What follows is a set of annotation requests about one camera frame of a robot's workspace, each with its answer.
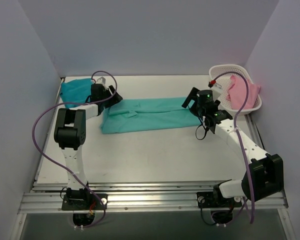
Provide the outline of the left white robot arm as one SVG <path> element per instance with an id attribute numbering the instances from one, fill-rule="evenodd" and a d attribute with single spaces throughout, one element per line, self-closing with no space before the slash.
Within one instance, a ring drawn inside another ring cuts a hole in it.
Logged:
<path id="1" fill-rule="evenodd" d="M 90 95 L 83 105 L 72 108 L 60 108 L 57 112 L 54 129 L 54 141 L 58 144 L 65 159 L 67 168 L 67 189 L 65 196 L 73 200 L 80 210 L 90 206 L 91 194 L 87 190 L 89 182 L 83 165 L 83 144 L 86 141 L 88 119 L 101 115 L 104 109 L 122 101 L 113 85 L 93 83 Z"/>

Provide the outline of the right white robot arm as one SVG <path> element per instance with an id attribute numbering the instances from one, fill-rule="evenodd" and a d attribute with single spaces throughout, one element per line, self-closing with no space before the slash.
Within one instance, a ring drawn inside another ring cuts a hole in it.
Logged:
<path id="1" fill-rule="evenodd" d="M 245 174 L 241 179 L 227 180 L 214 187 L 213 203 L 224 206 L 231 198 L 245 197 L 252 202 L 269 197 L 284 189 L 283 160 L 259 147 L 237 125 L 226 110 L 219 109 L 212 90 L 193 87 L 182 104 L 199 120 L 206 132 L 221 138 L 243 161 Z"/>

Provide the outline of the mint green t shirt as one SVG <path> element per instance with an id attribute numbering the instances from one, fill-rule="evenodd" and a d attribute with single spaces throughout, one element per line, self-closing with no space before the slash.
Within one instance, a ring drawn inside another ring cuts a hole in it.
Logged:
<path id="1" fill-rule="evenodd" d="M 121 134 L 198 126 L 199 119 L 183 108 L 185 97 L 124 99 L 103 112 L 103 134 Z"/>

